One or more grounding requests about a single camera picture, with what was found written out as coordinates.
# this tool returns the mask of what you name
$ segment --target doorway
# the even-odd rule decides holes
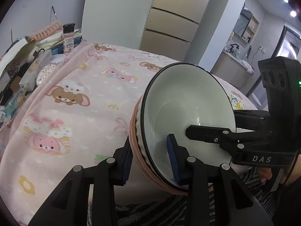
[[[278,44],[272,55],[273,57],[283,56],[291,59],[297,59],[301,48],[301,37],[294,31],[284,26]],[[262,84],[261,76],[257,79],[255,84],[251,87],[246,96],[255,104],[259,110],[263,110],[267,104],[268,99],[265,88]]]

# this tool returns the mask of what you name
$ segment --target shelf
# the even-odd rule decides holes
[[[255,32],[252,30],[250,26],[248,26],[247,29],[249,29],[253,34],[255,34]]]
[[[252,16],[251,19],[255,22],[255,24],[259,24],[258,20],[254,17],[254,15]]]
[[[249,44],[247,41],[245,41],[239,34],[237,34],[235,31],[233,31],[233,32],[234,32],[234,35],[235,35],[236,37],[238,37],[241,41],[243,41],[244,43],[250,45],[250,44]]]

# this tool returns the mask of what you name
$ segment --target towel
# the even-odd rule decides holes
[[[246,71],[249,74],[253,74],[254,73],[254,69],[252,68],[252,66],[245,60],[242,60],[241,63],[246,67]]]

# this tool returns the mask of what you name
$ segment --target bowl rim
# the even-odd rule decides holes
[[[174,188],[174,189],[177,189],[177,190],[180,190],[180,191],[183,191],[183,192],[187,192],[187,189],[183,189],[183,188],[180,188],[180,187],[177,187],[175,186],[174,184],[172,184],[171,182],[169,182],[159,171],[159,169],[157,169],[151,155],[150,155],[150,152],[148,150],[148,147],[147,147],[147,142],[146,142],[146,138],[145,138],[145,131],[144,131],[144,109],[145,109],[145,104],[146,104],[146,98],[148,96],[148,93],[149,93],[149,90],[151,89],[154,81],[157,79],[157,77],[162,73],[164,72],[166,69],[170,68],[170,67],[173,67],[175,65],[180,65],[180,64],[185,64],[185,65],[190,65],[190,66],[194,66],[194,67],[197,67],[197,68],[200,68],[202,69],[203,71],[205,71],[206,73],[208,73],[220,86],[221,88],[223,89],[224,93],[225,93],[225,96],[227,97],[227,99],[229,100],[229,97],[226,93],[226,91],[224,90],[224,88],[222,87],[222,85],[219,83],[219,81],[212,75],[210,74],[210,72],[208,72],[207,70],[203,69],[202,67],[198,66],[198,65],[195,65],[195,64],[188,64],[188,63],[183,63],[183,62],[178,62],[178,63],[173,63],[173,64],[169,64],[167,66],[165,66],[163,69],[161,69],[159,72],[157,72],[157,74],[154,75],[154,77],[151,79],[151,81],[149,82],[149,84],[147,85],[146,87],[146,90],[143,94],[143,98],[142,98],[142,103],[141,103],[141,115],[140,115],[140,128],[141,128],[141,139],[142,139],[142,142],[143,142],[143,146],[144,146],[144,150],[146,152],[146,155],[148,157],[148,160],[152,166],[152,168],[155,170],[155,172],[157,173],[157,175],[159,176],[159,178],[165,182],[166,184],[168,184],[170,187]],[[230,102],[230,100],[228,101],[229,102],[229,107],[231,108],[231,110],[233,111],[233,108],[232,108],[232,104]]]
[[[130,132],[129,132],[129,141],[131,144],[132,152],[134,158],[140,167],[143,174],[159,189],[162,189],[168,193],[174,195],[187,195],[187,191],[182,192],[177,189],[173,189],[168,184],[164,183],[158,176],[154,173],[154,171],[149,167],[149,165],[145,161],[145,157],[142,155],[140,146],[137,140],[137,128],[136,128],[136,116],[138,114],[139,104],[141,102],[142,96],[139,98],[138,102],[135,105],[133,116],[130,121]]]

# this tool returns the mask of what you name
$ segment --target wall outlet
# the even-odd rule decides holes
[[[265,48],[264,48],[263,46],[259,46],[258,49],[259,49],[260,51],[262,51],[263,53],[265,53]]]

